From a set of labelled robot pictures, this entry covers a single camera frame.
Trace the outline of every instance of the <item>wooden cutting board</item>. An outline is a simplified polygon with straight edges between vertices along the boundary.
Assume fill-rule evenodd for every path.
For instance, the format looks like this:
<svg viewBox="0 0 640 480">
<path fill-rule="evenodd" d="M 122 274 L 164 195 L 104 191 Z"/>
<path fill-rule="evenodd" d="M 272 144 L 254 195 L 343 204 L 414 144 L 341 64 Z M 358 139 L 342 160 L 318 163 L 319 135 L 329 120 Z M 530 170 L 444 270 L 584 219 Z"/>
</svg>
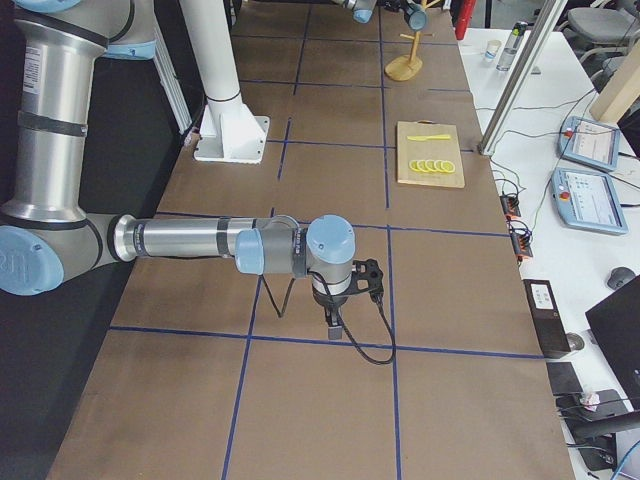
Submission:
<svg viewBox="0 0 640 480">
<path fill-rule="evenodd" d="M 398 122 L 397 172 L 398 183 L 431 187 L 463 188 L 464 172 L 455 125 Z M 407 137 L 449 135 L 449 140 L 415 141 Z M 449 160 L 455 165 L 454 173 L 421 173 L 409 168 L 412 160 Z"/>
</svg>

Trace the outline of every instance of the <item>brown work table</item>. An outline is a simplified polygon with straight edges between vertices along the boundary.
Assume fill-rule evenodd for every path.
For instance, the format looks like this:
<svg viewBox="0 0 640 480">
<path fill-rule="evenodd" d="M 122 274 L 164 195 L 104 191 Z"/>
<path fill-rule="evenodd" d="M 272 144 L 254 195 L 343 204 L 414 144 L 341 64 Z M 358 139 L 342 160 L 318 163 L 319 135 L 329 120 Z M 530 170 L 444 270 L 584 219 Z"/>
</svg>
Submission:
<svg viewBox="0 0 640 480">
<path fill-rule="evenodd" d="M 232 42 L 245 103 L 269 115 L 259 165 L 185 147 L 158 216 L 348 219 L 385 272 L 397 361 L 326 340 L 309 280 L 278 319 L 232 260 L 140 259 L 52 479 L 573 478 L 448 12 L 429 11 L 420 74 L 400 14 L 250 2 Z M 466 186 L 395 181 L 395 125 L 454 124 Z M 288 278 L 270 276 L 281 301 Z M 376 307 L 344 319 L 382 358 Z"/>
</svg>

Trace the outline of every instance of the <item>plastic cup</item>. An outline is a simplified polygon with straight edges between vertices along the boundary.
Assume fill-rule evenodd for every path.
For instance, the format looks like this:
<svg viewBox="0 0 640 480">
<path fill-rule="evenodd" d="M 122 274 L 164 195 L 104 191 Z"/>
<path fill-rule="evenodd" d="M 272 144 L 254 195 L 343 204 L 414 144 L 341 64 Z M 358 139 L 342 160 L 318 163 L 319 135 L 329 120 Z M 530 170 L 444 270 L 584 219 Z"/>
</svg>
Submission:
<svg viewBox="0 0 640 480">
<path fill-rule="evenodd" d="M 487 42 L 487 49 L 484 52 L 484 60 L 489 63 L 493 62 L 501 46 L 502 42 L 500 40 L 489 40 Z"/>
</svg>

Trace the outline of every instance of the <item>red object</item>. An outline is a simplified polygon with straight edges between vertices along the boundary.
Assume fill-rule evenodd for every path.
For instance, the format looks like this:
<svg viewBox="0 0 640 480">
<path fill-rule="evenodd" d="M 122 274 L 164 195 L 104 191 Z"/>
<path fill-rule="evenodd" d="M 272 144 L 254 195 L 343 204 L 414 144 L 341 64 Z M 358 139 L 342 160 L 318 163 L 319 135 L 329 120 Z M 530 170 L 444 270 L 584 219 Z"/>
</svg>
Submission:
<svg viewBox="0 0 640 480">
<path fill-rule="evenodd" d="M 473 16 L 473 8 L 476 6 L 476 0 L 464 0 L 460 13 L 458 14 L 458 21 L 456 22 L 456 38 L 462 40 L 464 34 L 467 33 L 467 27 L 471 22 Z"/>
</svg>

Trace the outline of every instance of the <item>light blue joint cover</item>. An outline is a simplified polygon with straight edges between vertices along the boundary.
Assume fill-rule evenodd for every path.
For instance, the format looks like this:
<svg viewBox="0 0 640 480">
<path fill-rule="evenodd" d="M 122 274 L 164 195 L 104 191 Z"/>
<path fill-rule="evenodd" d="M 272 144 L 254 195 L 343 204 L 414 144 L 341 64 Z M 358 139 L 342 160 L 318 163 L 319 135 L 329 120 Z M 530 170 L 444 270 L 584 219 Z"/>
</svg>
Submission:
<svg viewBox="0 0 640 480">
<path fill-rule="evenodd" d="M 156 41 L 128 45 L 111 44 L 102 56 L 116 60 L 151 60 L 156 56 Z"/>
<path fill-rule="evenodd" d="M 264 246 L 260 232 L 243 230 L 236 237 L 236 267 L 240 273 L 264 273 Z"/>
<path fill-rule="evenodd" d="M 358 23 L 369 23 L 373 11 L 371 10 L 356 10 L 353 12 L 353 19 Z"/>
<path fill-rule="evenodd" d="M 414 32 L 419 32 L 427 26 L 427 14 L 424 10 L 415 10 L 409 16 L 409 28 Z"/>
<path fill-rule="evenodd" d="M 75 7 L 82 0 L 14 0 L 15 4 L 25 10 L 38 13 L 56 13 Z"/>
<path fill-rule="evenodd" d="M 316 218 L 307 231 L 307 246 L 314 257 L 332 265 L 350 262 L 356 253 L 353 227 L 337 215 Z"/>
<path fill-rule="evenodd" d="M 64 269 L 56 252 L 37 235 L 0 226 L 0 289 L 14 295 L 37 295 L 62 283 Z"/>
</svg>

